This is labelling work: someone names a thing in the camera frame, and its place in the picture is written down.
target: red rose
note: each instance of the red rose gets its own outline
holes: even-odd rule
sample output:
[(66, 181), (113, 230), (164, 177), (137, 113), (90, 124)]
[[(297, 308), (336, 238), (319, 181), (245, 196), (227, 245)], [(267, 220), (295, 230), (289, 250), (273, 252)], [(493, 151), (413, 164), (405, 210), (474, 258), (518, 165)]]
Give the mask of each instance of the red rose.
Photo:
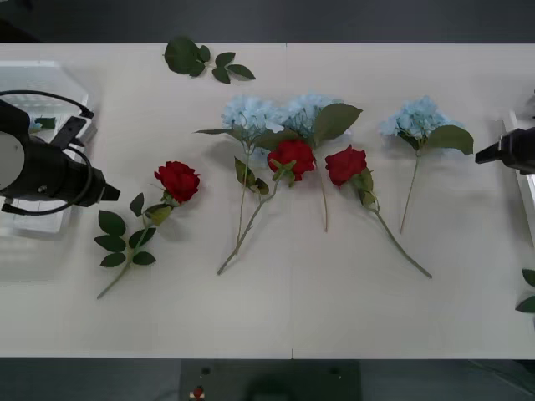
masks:
[(333, 184), (341, 186), (345, 184), (353, 175), (362, 173), (366, 168), (366, 152), (355, 150), (348, 146), (348, 149), (342, 150), (334, 155), (325, 158), (329, 170), (329, 178)]
[(273, 172), (276, 172), (278, 168), (271, 160), (276, 160), (281, 165), (295, 160), (297, 163), (292, 168), (292, 172), (295, 174), (296, 181), (303, 179), (302, 175), (305, 171), (314, 170), (314, 161), (316, 161), (312, 149), (302, 140), (284, 140), (278, 144), (273, 152), (267, 155), (267, 165)]
[(179, 203), (188, 202), (198, 191), (201, 180), (195, 170), (180, 161), (168, 161), (154, 173), (166, 190)]

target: hydrangea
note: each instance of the hydrangea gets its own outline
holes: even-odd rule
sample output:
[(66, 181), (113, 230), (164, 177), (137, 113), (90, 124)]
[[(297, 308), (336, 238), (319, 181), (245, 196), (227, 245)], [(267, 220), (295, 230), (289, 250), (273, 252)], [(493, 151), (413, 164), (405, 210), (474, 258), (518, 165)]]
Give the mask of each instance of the hydrangea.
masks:
[(234, 97), (225, 108), (222, 118), (225, 128), (242, 127), (249, 136), (261, 134), (266, 129), (278, 132), (288, 115), (272, 102), (244, 94)]
[(283, 125), (303, 136), (310, 136), (321, 109), (335, 103), (343, 102), (323, 94), (301, 94), (288, 102), (288, 119)]
[(382, 135), (405, 133), (420, 139), (442, 125), (462, 127), (461, 123), (450, 120), (438, 110), (429, 96), (424, 96), (414, 102), (406, 102), (401, 110), (380, 124), (379, 130)]

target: leaf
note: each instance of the leaf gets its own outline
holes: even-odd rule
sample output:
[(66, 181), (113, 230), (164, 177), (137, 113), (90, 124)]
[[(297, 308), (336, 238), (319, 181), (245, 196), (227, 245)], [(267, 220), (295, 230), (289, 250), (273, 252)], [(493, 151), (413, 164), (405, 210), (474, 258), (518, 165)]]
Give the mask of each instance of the leaf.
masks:
[(172, 39), (166, 47), (164, 59), (175, 73), (188, 74), (197, 63), (199, 48), (187, 37)]
[(210, 61), (210, 49), (205, 45), (202, 45), (201, 48), (199, 48), (199, 59), (204, 63)]
[(266, 184), (261, 179), (257, 178), (257, 180), (255, 182), (255, 185), (257, 186), (258, 192), (260, 193), (260, 195), (269, 194), (269, 186), (268, 186), (268, 184)]
[(426, 142), (432, 148), (458, 149), (465, 155), (474, 153), (474, 139), (463, 128), (455, 125), (443, 125), (430, 133)]
[(41, 124), (41, 129), (54, 129), (56, 128), (56, 118), (44, 118), (39, 117), (38, 119), (35, 119), (35, 122), (37, 124)]
[(418, 142), (414, 136), (408, 135), (407, 133), (401, 131), (398, 133), (398, 136), (412, 146), (412, 149), (416, 151), (420, 150), (420, 142)]
[(126, 249), (125, 241), (118, 236), (97, 236), (94, 241), (110, 252), (122, 252)]
[(139, 252), (134, 256), (132, 261), (136, 265), (148, 266), (154, 263), (156, 259), (149, 252)]
[[(143, 235), (144, 231), (145, 230), (139, 230), (139, 231), (136, 231), (134, 234), (132, 234), (132, 236), (128, 240), (128, 245), (130, 246), (130, 249), (134, 249), (137, 246), (137, 243), (140, 241), (141, 236)], [(156, 228), (154, 227), (151, 227), (150, 229), (148, 229), (147, 233), (145, 234), (145, 237), (143, 238), (143, 241), (139, 244), (139, 247), (143, 246), (148, 241), (150, 241), (150, 239), (152, 239), (152, 236), (154, 235), (155, 232), (156, 232)]]
[(195, 63), (190, 69), (190, 77), (195, 78), (202, 74), (206, 66), (204, 63)]
[(99, 226), (103, 232), (111, 236), (122, 236), (126, 232), (125, 221), (112, 211), (99, 212)]
[[(245, 178), (245, 163), (240, 161), (237, 157), (234, 157), (234, 167), (236, 169), (237, 181), (243, 185), (243, 179)], [(245, 186), (251, 188), (256, 183), (256, 177), (251, 169), (247, 169), (247, 180)]]
[(519, 312), (535, 313), (535, 295), (520, 302), (515, 309)]
[(143, 213), (143, 204), (145, 203), (145, 197), (143, 196), (143, 192), (141, 192), (132, 203), (130, 203), (130, 210), (134, 212), (134, 214), (139, 217)]
[(173, 208), (168, 205), (163, 205), (159, 208), (157, 208), (154, 211), (150, 212), (150, 219), (154, 223), (155, 226), (159, 227), (161, 223), (164, 222), (164, 220), (169, 217), (171, 212), (173, 211)]
[(242, 76), (243, 78), (256, 79), (256, 77), (252, 74), (251, 70), (248, 69), (245, 65), (231, 64), (227, 66), (227, 69), (237, 75)]
[(284, 140), (302, 140), (303, 138), (297, 132), (291, 129), (284, 129), (281, 132), (274, 133), (271, 130), (266, 130), (263, 134), (259, 135), (254, 144), (257, 148), (263, 148), (274, 151), (278, 144)]
[(350, 182), (354, 185), (359, 194), (360, 203), (363, 206), (371, 206), (376, 199), (373, 194), (374, 179), (371, 176), (371, 171), (368, 168), (362, 170), (360, 174), (355, 174), (351, 177)]
[(535, 270), (522, 269), (522, 275), (527, 284), (535, 287)]
[(324, 140), (333, 140), (349, 129), (362, 113), (349, 104), (330, 104), (318, 114), (314, 123), (314, 141), (317, 146)]
[(213, 69), (211, 73), (219, 82), (223, 82), (224, 84), (231, 83), (231, 79), (228, 76), (228, 72), (225, 70), (224, 67), (217, 67)]
[(126, 260), (126, 256), (122, 253), (112, 253), (105, 257), (100, 263), (103, 267), (116, 267)]
[(235, 53), (221, 53), (216, 57), (217, 67), (226, 67), (236, 57)]

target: fake flower stem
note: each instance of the fake flower stem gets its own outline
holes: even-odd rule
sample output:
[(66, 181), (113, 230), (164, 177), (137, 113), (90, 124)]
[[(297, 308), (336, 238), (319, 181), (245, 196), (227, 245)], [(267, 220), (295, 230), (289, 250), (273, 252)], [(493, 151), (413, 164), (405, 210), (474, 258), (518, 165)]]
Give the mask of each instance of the fake flower stem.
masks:
[(111, 288), (115, 284), (117, 284), (117, 282), (119, 282), (119, 280), (121, 278), (123, 278), (123, 276), (128, 272), (128, 270), (130, 270), (130, 268), (132, 267), (132, 261), (134, 260), (134, 256), (137, 254), (138, 250), (140, 249), (141, 243), (145, 239), (145, 236), (147, 235), (147, 232), (149, 232), (149, 229), (152, 226), (153, 226), (152, 224), (149, 224), (149, 225), (145, 226), (145, 229), (143, 230), (143, 233), (141, 234), (140, 240), (137, 241), (137, 244), (135, 244), (135, 248), (132, 250), (132, 252), (130, 253), (130, 255), (128, 257), (128, 261), (126, 262), (125, 267), (123, 267), (123, 270), (121, 270), (119, 275), (97, 296), (97, 299), (100, 299), (101, 297), (106, 295), (106, 293), (109, 290), (111, 290)]
[(405, 217), (407, 216), (407, 209), (409, 208), (410, 194), (412, 193), (412, 187), (415, 184), (416, 171), (418, 170), (418, 164), (420, 163), (420, 155), (416, 154), (415, 171), (412, 173), (412, 181), (410, 183), (409, 195), (407, 196), (407, 202), (405, 203), (405, 211), (403, 212), (403, 220), (401, 220), (400, 234), (403, 232), (403, 225), (405, 224)]
[(373, 212), (377, 216), (377, 218), (379, 219), (380, 223), (385, 228), (386, 233), (388, 234), (388, 236), (390, 237), (392, 242), (394, 242), (394, 245), (398, 248), (398, 251), (400, 251), (401, 254), (405, 257), (405, 259), (407, 261), (409, 261), (414, 267), (416, 267), (420, 272), (424, 273), (424, 275), (426, 277), (433, 278), (433, 276), (426, 269), (424, 269), (422, 266), (420, 266), (412, 257), (407, 255), (407, 252), (405, 252), (405, 250), (401, 247), (399, 242), (395, 239), (394, 235), (392, 234), (392, 231), (390, 231), (390, 228), (388, 228), (388, 226), (386, 225), (385, 221), (383, 220), (383, 217), (381, 217), (381, 214), (379, 213), (379, 208), (373, 209), (371, 207), (366, 207), (366, 209), (368, 209), (369, 211)]
[(321, 171), (318, 169), (318, 164), (316, 163), (316, 170), (319, 175), (319, 184), (321, 185), (321, 193), (324, 196), (324, 208), (325, 208), (325, 232), (329, 230), (329, 213), (327, 211), (327, 196), (325, 195), (324, 179), (321, 176)]
[(247, 227), (245, 228), (245, 231), (243, 232), (242, 237), (237, 242), (236, 247), (234, 248), (234, 251), (232, 251), (232, 253), (229, 255), (229, 257), (225, 260), (225, 263), (223, 263), (222, 266), (217, 271), (217, 275), (218, 276), (220, 276), (224, 272), (225, 268), (227, 267), (227, 265), (231, 261), (231, 259), (234, 256), (237, 255), (238, 251), (240, 250), (240, 246), (242, 246), (242, 243), (245, 240), (245, 236), (247, 235), (249, 230), (252, 229), (252, 222), (254, 221), (254, 219), (257, 216), (257, 214), (260, 211), (260, 209), (262, 209), (262, 206), (264, 205), (264, 203), (269, 202), (271, 199), (273, 199), (275, 194), (277, 194), (278, 183), (281, 182), (281, 179), (283, 178), (283, 176), (284, 176), (284, 172), (277, 178), (277, 181), (275, 182), (275, 186), (273, 188), (273, 193), (270, 196), (268, 196), (267, 198), (262, 199), (260, 201), (260, 203), (258, 204), (258, 207), (254, 211), (254, 213), (252, 214), (251, 220), (249, 220), (249, 223), (247, 224)]
[(247, 157), (245, 159), (245, 173), (243, 174), (242, 204), (240, 205), (240, 225), (237, 229), (236, 246), (240, 241), (240, 235), (242, 234), (243, 201), (245, 200), (245, 189), (247, 188), (247, 172), (249, 171), (249, 158), (251, 157), (251, 153), (246, 152), (246, 155)]

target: table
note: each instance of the table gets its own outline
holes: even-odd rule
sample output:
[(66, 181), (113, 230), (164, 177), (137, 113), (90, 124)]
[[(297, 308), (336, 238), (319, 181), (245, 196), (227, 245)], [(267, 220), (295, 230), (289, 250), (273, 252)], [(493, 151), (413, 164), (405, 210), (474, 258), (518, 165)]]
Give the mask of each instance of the table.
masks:
[[(535, 358), (532, 317), (514, 311), (533, 248), (512, 170), (456, 154), (425, 160), (400, 241), (432, 281), (404, 261), (349, 191), (330, 183), (324, 233), (313, 175), (281, 189), (239, 259), (217, 277), (237, 231), (232, 156), (241, 148), (192, 133), (220, 127), (236, 94), (283, 102), (313, 89), (344, 99), (364, 110), (351, 142), (366, 149), (395, 231), (414, 160), (403, 145), (384, 143), (377, 124), (404, 100), (428, 94), (481, 149), (499, 135), (501, 113), (532, 94), (533, 46), (210, 45), (213, 53), (236, 51), (257, 75), (230, 86), (170, 72), (164, 48), (3, 45), (1, 59), (59, 61), (89, 89), (99, 127), (91, 160), (122, 195), (77, 211), (61, 240), (27, 240), (29, 255), (43, 255), (40, 266), (0, 260), (1, 356)], [(346, 145), (321, 151), (323, 173), (323, 156)], [(99, 208), (137, 229), (128, 204), (140, 191), (159, 199), (152, 174), (168, 160), (196, 168), (200, 192), (151, 242), (158, 262), (96, 301), (117, 274), (99, 267), (105, 253), (92, 241), (101, 232)], [(246, 216), (253, 207), (249, 200)]]

